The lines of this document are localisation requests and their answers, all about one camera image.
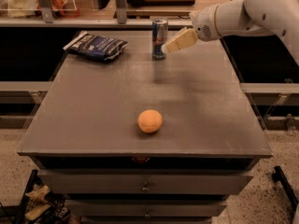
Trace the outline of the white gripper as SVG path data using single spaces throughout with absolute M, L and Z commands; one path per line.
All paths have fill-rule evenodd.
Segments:
M 192 11 L 190 18 L 193 28 L 184 27 L 178 33 L 162 45 L 165 54 L 186 49 L 193 46 L 197 39 L 202 41 L 217 40 L 219 33 L 215 25 L 215 13 L 218 6 L 205 7 L 202 10 Z

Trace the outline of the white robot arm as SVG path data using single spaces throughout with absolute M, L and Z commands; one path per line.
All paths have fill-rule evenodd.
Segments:
M 299 63 L 298 0 L 232 0 L 190 13 L 192 26 L 182 28 L 162 45 L 171 53 L 229 35 L 276 35 Z

